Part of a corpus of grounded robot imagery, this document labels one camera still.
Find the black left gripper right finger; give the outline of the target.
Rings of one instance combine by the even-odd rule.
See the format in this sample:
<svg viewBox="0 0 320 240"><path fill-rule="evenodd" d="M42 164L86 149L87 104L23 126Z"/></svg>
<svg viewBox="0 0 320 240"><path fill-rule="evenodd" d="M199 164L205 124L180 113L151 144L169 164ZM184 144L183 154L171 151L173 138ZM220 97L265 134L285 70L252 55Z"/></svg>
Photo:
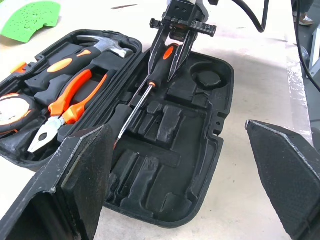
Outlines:
<svg viewBox="0 0 320 240"><path fill-rule="evenodd" d="M262 186L292 240L320 240L320 153L300 134L245 124Z"/></svg>

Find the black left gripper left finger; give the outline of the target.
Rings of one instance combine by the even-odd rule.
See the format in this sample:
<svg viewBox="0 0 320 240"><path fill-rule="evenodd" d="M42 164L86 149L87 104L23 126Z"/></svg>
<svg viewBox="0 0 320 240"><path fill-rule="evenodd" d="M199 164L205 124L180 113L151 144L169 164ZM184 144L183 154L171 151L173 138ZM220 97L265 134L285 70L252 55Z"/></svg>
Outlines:
<svg viewBox="0 0 320 240"><path fill-rule="evenodd" d="M67 137L0 220L0 240L94 240L112 154L108 124Z"/></svg>

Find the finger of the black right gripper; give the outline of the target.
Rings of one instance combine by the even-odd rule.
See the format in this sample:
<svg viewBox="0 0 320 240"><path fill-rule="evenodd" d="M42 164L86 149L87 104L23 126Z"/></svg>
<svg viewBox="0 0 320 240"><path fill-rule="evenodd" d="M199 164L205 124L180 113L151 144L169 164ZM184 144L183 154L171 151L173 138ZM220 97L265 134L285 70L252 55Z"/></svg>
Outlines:
<svg viewBox="0 0 320 240"><path fill-rule="evenodd" d="M170 82L174 78L177 71L182 67L188 58L197 36L198 34L194 31L189 31L186 34L183 44L177 48L174 54L167 82Z"/></svg>
<svg viewBox="0 0 320 240"><path fill-rule="evenodd" d="M166 49L166 40L168 39L170 29L159 29L152 43L150 58L148 62L148 74L151 75L155 69L157 62Z"/></svg>

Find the black plastic tool case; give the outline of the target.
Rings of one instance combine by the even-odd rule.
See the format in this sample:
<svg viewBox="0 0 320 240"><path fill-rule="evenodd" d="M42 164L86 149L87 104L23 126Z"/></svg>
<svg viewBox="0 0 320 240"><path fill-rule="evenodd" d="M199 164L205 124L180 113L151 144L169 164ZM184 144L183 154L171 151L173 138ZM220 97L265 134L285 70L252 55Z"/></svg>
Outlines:
<svg viewBox="0 0 320 240"><path fill-rule="evenodd" d="M121 58L106 51L91 60L87 67L92 77L73 103L85 99L106 73L112 76L109 87L79 122L63 126L45 149L28 153L50 116L48 105L55 95L51 88L34 88L33 82L50 65L95 44L78 40L82 35L113 39L133 54ZM138 103L134 92L147 76L149 56L139 40L114 31L76 30L53 43L35 62L0 82L0 97L19 93L35 107L26 127L0 133L0 155L39 170L66 137L106 124L119 104ZM180 227L197 215L222 150L220 134L231 109L234 76L226 61L192 52L174 79L152 91L116 145L107 175L106 208L163 228Z"/></svg>

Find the orange black tape measure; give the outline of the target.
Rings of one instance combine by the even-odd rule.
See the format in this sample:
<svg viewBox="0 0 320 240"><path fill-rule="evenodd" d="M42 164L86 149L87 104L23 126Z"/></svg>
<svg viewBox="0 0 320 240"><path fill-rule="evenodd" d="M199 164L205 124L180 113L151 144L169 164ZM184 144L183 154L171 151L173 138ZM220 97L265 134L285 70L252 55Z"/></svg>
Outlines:
<svg viewBox="0 0 320 240"><path fill-rule="evenodd" d="M17 133L41 114L31 96L9 93L0 97L0 136Z"/></svg>

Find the person's shoe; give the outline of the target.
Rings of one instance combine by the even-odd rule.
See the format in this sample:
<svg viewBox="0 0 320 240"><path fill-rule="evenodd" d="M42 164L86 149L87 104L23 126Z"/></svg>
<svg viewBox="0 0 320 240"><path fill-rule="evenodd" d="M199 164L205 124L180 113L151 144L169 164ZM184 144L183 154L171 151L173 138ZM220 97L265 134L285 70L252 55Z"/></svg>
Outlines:
<svg viewBox="0 0 320 240"><path fill-rule="evenodd" d="M309 18L308 14L307 13L301 13L300 14L300 17L299 17L299 24L301 26L306 26L306 27L309 27L309 26L312 26L315 22Z"/></svg>

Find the green sponge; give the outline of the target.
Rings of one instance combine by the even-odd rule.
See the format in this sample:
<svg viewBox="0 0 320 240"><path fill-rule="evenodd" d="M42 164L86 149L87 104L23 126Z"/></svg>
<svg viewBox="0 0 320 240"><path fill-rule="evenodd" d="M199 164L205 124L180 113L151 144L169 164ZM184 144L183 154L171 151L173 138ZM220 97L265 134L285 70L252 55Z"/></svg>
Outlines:
<svg viewBox="0 0 320 240"><path fill-rule="evenodd" d="M38 30L54 28L60 11L55 0L0 0L0 36L28 43Z"/></svg>

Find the orange handled pliers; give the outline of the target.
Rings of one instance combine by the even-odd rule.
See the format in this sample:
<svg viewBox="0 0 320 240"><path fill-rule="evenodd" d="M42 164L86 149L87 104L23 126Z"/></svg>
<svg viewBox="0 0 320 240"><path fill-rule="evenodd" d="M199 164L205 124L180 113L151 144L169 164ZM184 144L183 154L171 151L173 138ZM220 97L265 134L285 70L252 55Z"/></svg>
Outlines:
<svg viewBox="0 0 320 240"><path fill-rule="evenodd" d="M76 93L92 78L92 71L86 69L73 77L62 95L49 105L50 117L40 127L27 151L32 154L37 152L56 137L62 126L72 125L79 121L93 100L107 87L108 79L112 76L106 73L95 89L77 104L71 104L71 102Z"/></svg>

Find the grey metal frame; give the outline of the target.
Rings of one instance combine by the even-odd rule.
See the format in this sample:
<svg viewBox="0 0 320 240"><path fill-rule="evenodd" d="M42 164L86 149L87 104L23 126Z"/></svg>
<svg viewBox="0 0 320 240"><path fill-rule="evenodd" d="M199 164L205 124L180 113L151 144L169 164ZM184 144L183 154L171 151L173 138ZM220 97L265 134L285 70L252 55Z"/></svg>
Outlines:
<svg viewBox="0 0 320 240"><path fill-rule="evenodd" d="M320 24L312 34L311 55L309 60L309 72L314 77L320 71Z"/></svg>

